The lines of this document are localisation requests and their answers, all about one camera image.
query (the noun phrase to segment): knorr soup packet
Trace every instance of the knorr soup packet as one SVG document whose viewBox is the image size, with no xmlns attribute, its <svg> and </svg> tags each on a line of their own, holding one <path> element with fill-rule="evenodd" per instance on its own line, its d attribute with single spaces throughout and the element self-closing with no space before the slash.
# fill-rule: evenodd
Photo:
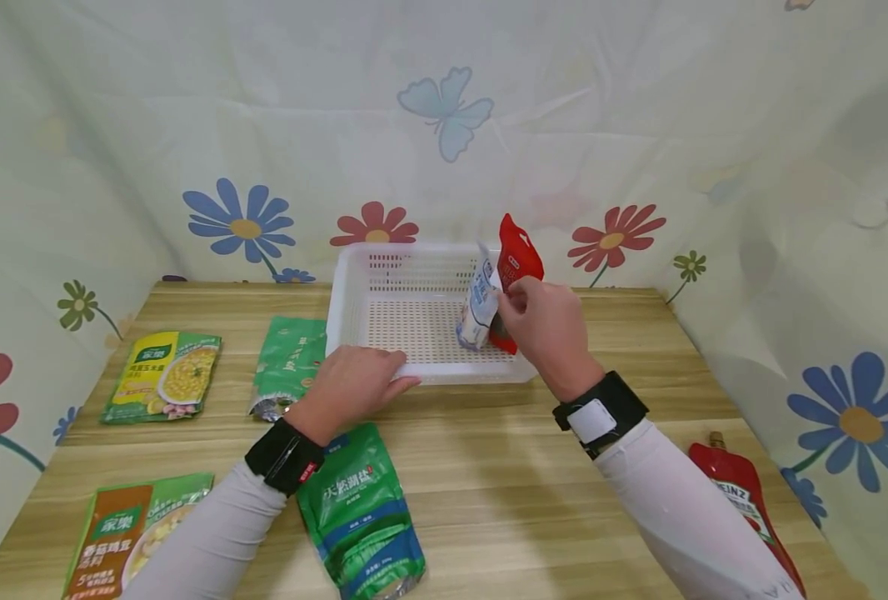
<svg viewBox="0 0 888 600">
<path fill-rule="evenodd" d="M 324 361 L 326 321 L 274 317 L 254 373 L 252 415 L 277 421 L 281 407 L 304 397 Z"/>
<path fill-rule="evenodd" d="M 221 338 L 160 331 L 131 346 L 127 364 L 102 423 L 142 423 L 189 418 L 203 408 Z"/>
<path fill-rule="evenodd" d="M 426 562 L 377 426 L 338 437 L 325 455 L 297 491 L 324 568 L 342 600 L 400 598 L 420 582 Z"/>
<path fill-rule="evenodd" d="M 194 473 L 98 490 L 67 570 L 63 599 L 120 596 L 213 484 L 214 473 Z"/>
</svg>

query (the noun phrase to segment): white packet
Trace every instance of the white packet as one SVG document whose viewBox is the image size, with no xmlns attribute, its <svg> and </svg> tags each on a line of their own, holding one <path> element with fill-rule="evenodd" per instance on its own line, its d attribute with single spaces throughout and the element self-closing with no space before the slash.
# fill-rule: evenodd
<svg viewBox="0 0 888 600">
<path fill-rule="evenodd" d="M 498 312 L 498 297 L 494 292 L 501 291 L 501 278 L 491 263 L 490 251 L 481 242 L 477 242 L 477 247 L 481 249 L 481 260 L 477 261 L 471 276 L 461 321 L 456 327 L 457 342 L 470 350 L 480 350 L 487 343 L 487 333 Z"/>
</svg>

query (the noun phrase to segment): basket mesh bottom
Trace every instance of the basket mesh bottom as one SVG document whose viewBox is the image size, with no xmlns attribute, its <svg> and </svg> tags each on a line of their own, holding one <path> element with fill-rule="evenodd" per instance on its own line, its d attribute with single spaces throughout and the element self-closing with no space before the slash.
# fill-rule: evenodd
<svg viewBox="0 0 888 600">
<path fill-rule="evenodd" d="M 487 345 L 480 352 L 457 345 L 455 326 L 463 299 L 381 299 L 367 308 L 367 346 L 404 350 L 408 364 L 512 362 L 514 356 Z"/>
</svg>

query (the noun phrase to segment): white sleeve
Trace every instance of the white sleeve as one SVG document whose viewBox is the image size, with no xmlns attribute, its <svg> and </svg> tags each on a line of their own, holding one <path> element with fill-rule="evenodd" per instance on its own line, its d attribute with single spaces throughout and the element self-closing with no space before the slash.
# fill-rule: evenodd
<svg viewBox="0 0 888 600">
<path fill-rule="evenodd" d="M 233 598 L 286 501 L 238 462 L 165 539 L 121 599 Z"/>
<path fill-rule="evenodd" d="M 594 463 L 684 598 L 803 600 L 745 518 L 647 419 Z"/>
</svg>

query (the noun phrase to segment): white plastic basket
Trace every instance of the white plastic basket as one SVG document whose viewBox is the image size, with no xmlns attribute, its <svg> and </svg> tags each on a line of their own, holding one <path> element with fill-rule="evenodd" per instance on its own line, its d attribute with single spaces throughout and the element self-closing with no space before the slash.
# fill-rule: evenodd
<svg viewBox="0 0 888 600">
<path fill-rule="evenodd" d="M 398 375 L 425 384 L 522 383 L 537 371 L 488 343 L 458 346 L 455 327 L 480 251 L 473 245 L 354 244 L 337 259 L 327 353 L 343 343 L 404 350 Z"/>
</svg>

